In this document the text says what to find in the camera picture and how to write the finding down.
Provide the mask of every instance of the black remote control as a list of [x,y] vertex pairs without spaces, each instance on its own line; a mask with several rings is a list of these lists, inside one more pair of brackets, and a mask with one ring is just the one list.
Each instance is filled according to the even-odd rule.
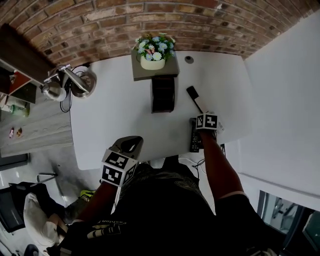
[[191,122],[191,142],[190,142],[190,152],[198,153],[199,152],[199,132],[196,129],[196,118],[190,118]]

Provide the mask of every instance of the small figurine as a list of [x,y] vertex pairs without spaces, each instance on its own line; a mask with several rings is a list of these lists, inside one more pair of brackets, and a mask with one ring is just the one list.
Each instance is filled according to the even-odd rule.
[[13,136],[14,136],[14,131],[15,131],[15,128],[11,128],[10,130],[10,133],[9,133],[9,138],[11,139]]
[[22,134],[22,128],[20,128],[17,132],[16,132],[16,136],[19,138]]

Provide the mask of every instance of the black t-shirt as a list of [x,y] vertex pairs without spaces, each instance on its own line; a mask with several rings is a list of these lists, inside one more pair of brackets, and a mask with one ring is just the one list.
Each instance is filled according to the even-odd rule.
[[266,250],[265,225],[245,195],[218,200],[214,215],[190,171],[143,166],[122,187],[113,214],[97,223],[74,223],[51,254],[251,255],[249,248]]

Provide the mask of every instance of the white wall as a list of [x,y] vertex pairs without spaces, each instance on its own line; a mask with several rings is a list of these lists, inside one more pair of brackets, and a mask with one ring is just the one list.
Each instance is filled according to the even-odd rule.
[[233,143],[239,155],[231,162],[238,172],[320,199],[320,11],[245,65],[253,132]]
[[250,204],[252,205],[253,209],[257,211],[259,204],[260,189],[258,189],[256,186],[253,186],[246,180],[241,180],[241,184],[244,193],[249,198]]

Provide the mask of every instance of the sneaker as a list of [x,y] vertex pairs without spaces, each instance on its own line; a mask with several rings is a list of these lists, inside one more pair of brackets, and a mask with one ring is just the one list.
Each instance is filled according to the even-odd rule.
[[89,202],[95,192],[96,192],[95,190],[94,191],[82,190],[80,193],[80,198]]

